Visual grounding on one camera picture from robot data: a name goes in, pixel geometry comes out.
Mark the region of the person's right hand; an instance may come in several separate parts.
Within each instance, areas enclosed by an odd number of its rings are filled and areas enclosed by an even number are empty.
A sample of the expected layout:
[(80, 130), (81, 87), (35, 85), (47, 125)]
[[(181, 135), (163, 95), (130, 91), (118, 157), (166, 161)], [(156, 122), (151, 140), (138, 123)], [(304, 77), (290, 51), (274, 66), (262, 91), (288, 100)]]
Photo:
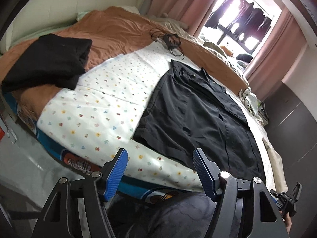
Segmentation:
[(292, 220), (288, 213), (285, 216), (284, 224), (285, 224), (287, 233), (290, 234), (291, 227), (292, 227)]

